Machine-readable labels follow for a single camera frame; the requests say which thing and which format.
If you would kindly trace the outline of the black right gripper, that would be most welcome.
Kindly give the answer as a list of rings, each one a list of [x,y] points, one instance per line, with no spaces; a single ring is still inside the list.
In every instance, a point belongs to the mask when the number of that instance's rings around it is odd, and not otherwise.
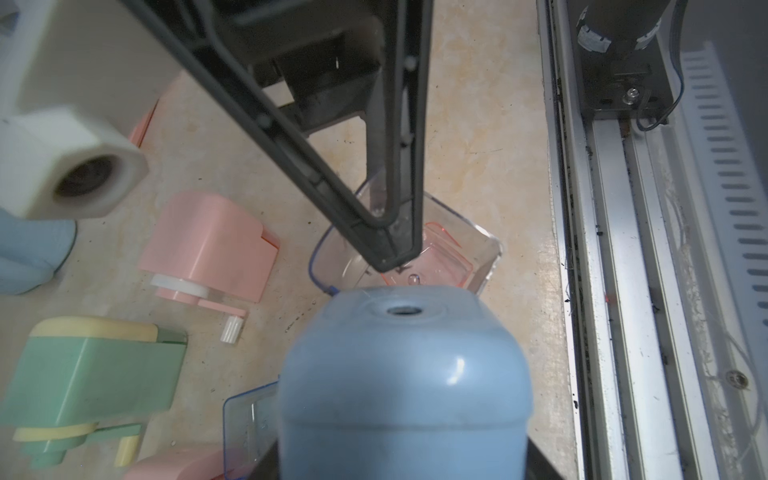
[[[122,4],[370,265],[420,254],[431,1]],[[279,82],[281,111],[264,94]],[[300,133],[354,116],[374,218]]]

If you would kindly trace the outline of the grey transparent tray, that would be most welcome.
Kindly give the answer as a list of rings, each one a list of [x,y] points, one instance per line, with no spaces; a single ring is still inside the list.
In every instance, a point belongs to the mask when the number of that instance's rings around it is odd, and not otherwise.
[[[429,193],[423,207],[422,251],[412,261],[380,273],[331,227],[310,258],[310,279],[330,296],[356,288],[419,285],[450,285],[479,295],[503,255],[500,240]]]

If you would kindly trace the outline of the green yellow pencil sharpener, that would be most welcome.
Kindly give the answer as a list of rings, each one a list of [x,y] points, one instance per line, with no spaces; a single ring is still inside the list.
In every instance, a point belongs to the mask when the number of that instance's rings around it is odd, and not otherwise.
[[[107,426],[168,410],[187,335],[152,323],[61,316],[35,325],[1,404],[1,422],[34,469],[86,444],[117,440],[115,465],[136,456],[142,426]]]

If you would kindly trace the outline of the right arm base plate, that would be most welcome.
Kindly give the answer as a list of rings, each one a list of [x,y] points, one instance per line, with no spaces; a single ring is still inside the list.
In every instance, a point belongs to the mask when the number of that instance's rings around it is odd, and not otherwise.
[[[575,25],[583,114],[632,119],[641,132],[667,123],[685,80],[679,1],[589,1]]]

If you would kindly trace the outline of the blue pencil sharpener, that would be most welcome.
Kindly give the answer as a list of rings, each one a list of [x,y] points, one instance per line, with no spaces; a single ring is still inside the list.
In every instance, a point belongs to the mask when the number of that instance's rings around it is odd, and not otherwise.
[[[473,293],[334,296],[278,384],[284,479],[520,479],[533,413],[513,335]]]

